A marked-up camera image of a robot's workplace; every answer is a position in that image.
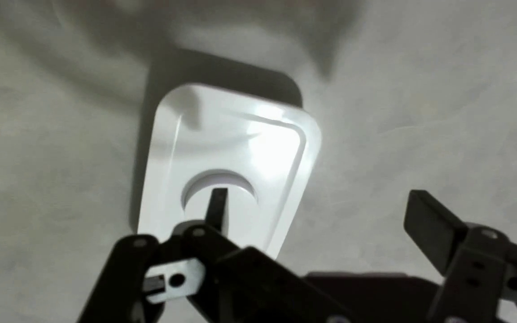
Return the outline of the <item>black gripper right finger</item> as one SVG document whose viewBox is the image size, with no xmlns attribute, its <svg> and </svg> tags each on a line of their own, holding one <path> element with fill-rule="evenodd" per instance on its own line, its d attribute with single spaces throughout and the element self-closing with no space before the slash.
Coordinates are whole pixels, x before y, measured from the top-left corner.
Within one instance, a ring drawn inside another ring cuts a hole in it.
<svg viewBox="0 0 517 323">
<path fill-rule="evenodd" d="M 405 229 L 444 276 L 430 323 L 505 323 L 500 302 L 517 306 L 517 243 L 503 231 L 466 222 L 428 189 L 412 189 Z"/>
</svg>

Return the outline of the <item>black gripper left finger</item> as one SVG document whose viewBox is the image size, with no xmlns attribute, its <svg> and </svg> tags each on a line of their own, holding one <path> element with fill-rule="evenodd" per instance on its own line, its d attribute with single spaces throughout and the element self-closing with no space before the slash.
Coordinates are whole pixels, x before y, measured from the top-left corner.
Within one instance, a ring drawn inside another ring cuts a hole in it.
<svg viewBox="0 0 517 323">
<path fill-rule="evenodd" d="M 223 232 L 229 197 L 227 188 L 214 188 L 205 216 L 180 222 L 164 241 L 121 238 L 78 323 L 159 323 L 175 299 L 187 299 L 209 323 L 252 323 L 254 297 L 238 267 L 252 249 Z"/>
</svg>

